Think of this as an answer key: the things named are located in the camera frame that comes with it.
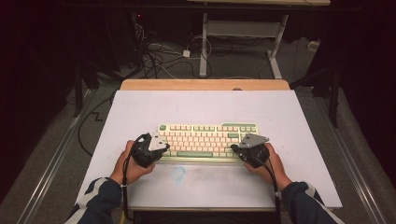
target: cable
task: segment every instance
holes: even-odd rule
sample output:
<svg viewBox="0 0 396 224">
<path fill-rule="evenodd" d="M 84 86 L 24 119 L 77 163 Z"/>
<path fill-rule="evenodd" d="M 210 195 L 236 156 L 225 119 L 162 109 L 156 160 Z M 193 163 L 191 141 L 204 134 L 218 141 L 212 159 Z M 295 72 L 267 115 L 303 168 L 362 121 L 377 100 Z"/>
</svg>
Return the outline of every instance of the cable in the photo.
<svg viewBox="0 0 396 224">
<path fill-rule="evenodd" d="M 174 63 L 174 64 L 172 64 L 172 65 L 169 65 L 169 66 L 167 66 L 167 67 L 165 67 L 165 68 L 163 68 L 165 71 L 166 71 L 166 69 L 167 68 L 170 68 L 170 67 L 172 67 L 172 66 L 174 66 L 174 65 L 176 65 L 176 64 L 179 64 L 179 63 L 187 63 L 187 64 L 189 64 L 190 65 L 190 67 L 191 67 L 191 74 L 192 74 L 192 76 L 193 77 L 197 77 L 195 74 L 194 74 L 194 68 L 193 68 L 193 66 L 192 66 L 192 63 L 189 63 L 189 62 L 178 62 L 178 63 Z"/>
<path fill-rule="evenodd" d="M 136 144 L 140 141 L 140 139 L 142 139 L 144 137 L 143 134 L 141 134 L 139 137 L 137 137 L 134 140 L 134 143 L 131 146 L 131 150 L 129 151 L 129 154 L 127 156 L 127 158 L 125 159 L 123 165 L 122 165 L 122 185 L 121 185 L 121 189 L 122 189 L 122 199 L 123 199 L 123 209 L 124 209 L 124 215 L 126 218 L 128 218 L 129 220 L 134 221 L 133 218 L 129 217 L 129 213 L 128 213 L 128 184 L 127 184 L 127 177 L 126 177 L 126 173 L 128 171 L 128 165 L 129 165 L 129 161 L 131 160 L 131 157 L 135 154 L 133 154 L 134 152 L 134 148 L 136 147 Z"/>
<path fill-rule="evenodd" d="M 117 92 L 117 91 L 113 91 L 113 92 L 111 93 L 111 96 L 110 96 L 109 98 L 105 99 L 105 100 L 102 101 L 99 105 L 97 105 L 93 110 L 91 110 L 91 111 L 85 116 L 85 118 L 82 120 L 81 124 L 80 124 L 79 127 L 78 127 L 78 142 L 79 142 L 79 145 L 81 146 L 82 150 L 84 150 L 84 152 L 87 153 L 87 155 L 89 155 L 90 157 L 92 156 L 92 153 L 91 153 L 87 148 L 84 147 L 84 144 L 82 143 L 82 139 L 81 139 L 81 136 L 80 136 L 82 125 L 85 123 L 85 121 L 87 120 L 87 118 L 93 113 L 93 111 L 95 111 L 97 108 L 99 108 L 99 106 L 101 106 L 102 104 L 104 104 L 104 103 L 107 102 L 107 101 L 110 101 L 110 104 L 112 105 L 112 104 L 113 104 L 113 98 L 114 98 L 114 95 L 116 94 L 116 92 Z"/>
<path fill-rule="evenodd" d="M 161 56 L 161 55 L 158 55 L 158 54 L 154 54 L 154 56 L 152 56 L 150 53 L 147 53 L 147 54 L 145 54 L 144 55 L 146 58 L 144 58 L 143 60 L 146 60 L 146 62 L 151 62 L 151 66 L 144 66 L 144 68 L 145 68 L 145 75 L 143 76 L 143 77 L 145 77 L 145 78 L 150 78 L 150 77 L 156 77 L 156 78 L 158 78 L 158 72 L 157 72 L 157 69 L 156 69 L 156 67 L 157 66 L 159 66 L 159 68 L 161 69 L 161 64 L 162 64 L 162 61 L 160 61 L 160 60 L 157 60 L 157 56 L 159 56 L 160 58 L 161 58 L 161 60 L 163 60 L 163 57 Z M 149 77 L 149 72 L 151 71 L 151 70 L 153 70 L 154 69 L 154 75 L 153 76 L 150 76 Z"/>
<path fill-rule="evenodd" d="M 170 47 L 167 47 L 167 46 L 165 46 L 165 45 L 163 45 L 163 44 L 148 44 L 149 46 L 150 45 L 154 45 L 154 46 L 161 46 L 159 49 L 152 49 L 153 51 L 159 51 L 159 52 L 161 52 L 161 53 L 171 53 L 171 54 L 177 54 L 177 55 L 181 55 L 181 53 L 179 53 L 179 52 L 177 52 L 175 49 L 172 49 L 172 48 L 170 48 Z M 171 49 L 172 51 L 160 51 L 160 49 L 162 49 L 162 48 L 166 48 L 166 49 Z"/>
<path fill-rule="evenodd" d="M 260 76 L 260 71 L 262 71 L 262 70 L 264 70 L 266 67 L 268 67 L 268 65 L 271 64 L 271 61 L 272 61 L 274 58 L 269 59 L 268 63 L 267 63 L 262 69 L 260 69 L 260 70 L 257 72 L 257 74 L 259 75 L 259 79 L 262 79 L 261 76 Z"/>
<path fill-rule="evenodd" d="M 311 6 L 311 9 L 312 9 L 312 10 L 311 10 L 311 13 L 313 13 L 313 7 L 314 7 L 314 6 L 312 5 L 312 3 L 310 3 L 310 2 L 308 2 L 308 1 L 306 1 L 306 0 L 304 0 L 304 1 L 305 1 L 307 4 L 309 4 L 309 6 Z"/>
<path fill-rule="evenodd" d="M 259 158 L 251 156 L 251 155 L 247 155 L 248 157 L 254 159 L 255 161 L 257 161 L 259 164 L 261 164 L 265 170 L 267 170 L 268 174 L 271 176 L 271 179 L 273 181 L 273 185 L 274 185 L 274 192 L 275 192 L 275 205 L 276 205 L 276 212 L 278 213 L 278 218 L 280 220 L 280 199 L 279 199 L 279 193 L 278 193 L 278 189 L 277 189 L 277 183 L 276 183 L 276 177 L 275 174 L 268 168 L 268 166 L 262 162 Z M 274 170 L 271 161 L 268 159 L 268 161 L 270 162 L 271 165 L 271 169 Z"/>
<path fill-rule="evenodd" d="M 206 57 L 207 57 L 207 56 L 209 56 L 210 53 L 212 52 L 212 45 L 210 44 L 209 40 L 207 40 L 206 38 L 203 38 L 203 37 L 201 37 L 201 36 L 198 35 L 198 36 L 194 37 L 194 38 L 191 40 L 190 44 L 192 44 L 192 41 L 194 41 L 194 40 L 196 40 L 196 39 L 199 39 L 199 38 L 205 40 L 206 43 L 209 45 L 209 52 L 206 54 Z"/>
</svg>

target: white surface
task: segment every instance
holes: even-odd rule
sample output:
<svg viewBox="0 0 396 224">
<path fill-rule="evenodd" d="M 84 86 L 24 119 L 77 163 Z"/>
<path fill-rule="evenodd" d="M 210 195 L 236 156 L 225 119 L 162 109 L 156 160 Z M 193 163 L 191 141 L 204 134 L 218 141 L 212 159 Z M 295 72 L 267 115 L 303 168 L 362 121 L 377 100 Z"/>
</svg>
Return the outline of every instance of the white surface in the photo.
<svg viewBox="0 0 396 224">
<path fill-rule="evenodd" d="M 118 91 L 78 199 L 109 176 L 127 140 L 161 123 L 253 122 L 270 138 L 294 181 L 313 184 L 330 208 L 341 207 L 294 91 Z M 242 165 L 157 163 L 128 189 L 133 208 L 274 208 L 272 186 Z"/>
</svg>

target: table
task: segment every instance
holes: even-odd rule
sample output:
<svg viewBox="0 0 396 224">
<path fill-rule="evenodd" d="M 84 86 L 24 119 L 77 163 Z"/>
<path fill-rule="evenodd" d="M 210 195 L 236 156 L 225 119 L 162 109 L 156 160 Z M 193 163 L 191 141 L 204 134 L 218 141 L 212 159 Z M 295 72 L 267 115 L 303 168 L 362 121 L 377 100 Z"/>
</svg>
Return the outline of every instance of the table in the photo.
<svg viewBox="0 0 396 224">
<path fill-rule="evenodd" d="M 182 91 L 175 91 L 176 84 Z M 78 199 L 92 180 L 111 174 L 127 140 L 154 131 L 159 123 L 220 123 L 243 116 L 240 121 L 255 121 L 259 132 L 270 137 L 291 179 L 307 180 L 326 206 L 342 207 L 298 99 L 287 87 L 284 80 L 124 81 Z M 235 88 L 243 91 L 231 91 Z M 242 163 L 202 166 L 158 161 L 152 174 L 128 188 L 128 196 L 135 211 L 275 211 L 272 186 L 246 171 Z"/>
<path fill-rule="evenodd" d="M 283 6 L 328 6 L 330 0 L 189 0 L 193 2 L 203 2 L 206 5 L 211 3 L 226 4 L 255 4 L 255 5 L 283 5 Z M 207 36 L 227 35 L 227 36 L 250 36 L 250 37 L 273 37 L 275 44 L 272 50 L 267 51 L 267 56 L 274 78 L 282 78 L 276 62 L 276 54 L 279 49 L 282 35 L 286 28 L 289 15 L 283 15 L 280 22 L 257 22 L 257 21 L 210 21 L 207 13 L 204 13 L 202 31 L 202 53 L 200 61 L 200 77 L 206 77 L 207 65 Z"/>
</svg>

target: keyboard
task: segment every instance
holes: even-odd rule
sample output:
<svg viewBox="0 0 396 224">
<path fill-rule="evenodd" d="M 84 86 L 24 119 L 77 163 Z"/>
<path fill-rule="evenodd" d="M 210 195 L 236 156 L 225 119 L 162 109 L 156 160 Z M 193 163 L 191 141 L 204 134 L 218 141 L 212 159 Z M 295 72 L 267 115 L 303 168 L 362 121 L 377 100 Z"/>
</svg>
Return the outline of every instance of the keyboard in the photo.
<svg viewBox="0 0 396 224">
<path fill-rule="evenodd" d="M 242 162 L 231 145 L 248 133 L 259 134 L 254 123 L 161 124 L 157 131 L 170 146 L 160 161 L 173 162 Z"/>
</svg>

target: jacket sleeve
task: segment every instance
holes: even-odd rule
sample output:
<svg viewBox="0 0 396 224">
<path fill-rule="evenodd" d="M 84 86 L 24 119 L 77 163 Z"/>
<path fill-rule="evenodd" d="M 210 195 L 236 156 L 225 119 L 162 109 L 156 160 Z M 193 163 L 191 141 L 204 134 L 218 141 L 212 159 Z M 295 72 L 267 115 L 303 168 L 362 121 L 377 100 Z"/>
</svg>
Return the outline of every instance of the jacket sleeve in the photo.
<svg viewBox="0 0 396 224">
<path fill-rule="evenodd" d="M 111 211 L 120 206 L 120 199 L 120 185 L 114 180 L 93 180 L 65 223 L 113 223 Z"/>
<path fill-rule="evenodd" d="M 344 223 L 321 200 L 316 189 L 306 182 L 293 182 L 282 191 L 282 202 L 293 223 Z"/>
</svg>

